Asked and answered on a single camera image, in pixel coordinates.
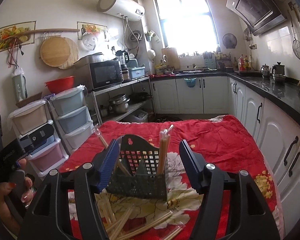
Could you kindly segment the left hand painted nails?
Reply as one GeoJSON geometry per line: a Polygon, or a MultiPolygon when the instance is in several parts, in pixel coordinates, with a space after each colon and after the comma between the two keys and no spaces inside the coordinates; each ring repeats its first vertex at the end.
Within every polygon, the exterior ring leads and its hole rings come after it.
{"type": "Polygon", "coordinates": [[[17,205],[15,205],[16,196],[12,191],[17,187],[17,184],[14,182],[0,183],[0,220],[5,228],[15,236],[18,236],[21,227],[20,216],[17,212],[18,205],[21,202],[24,207],[31,204],[33,199],[32,186],[32,180],[25,177],[22,186],[24,188],[23,194],[20,201],[17,201],[17,205]]]}

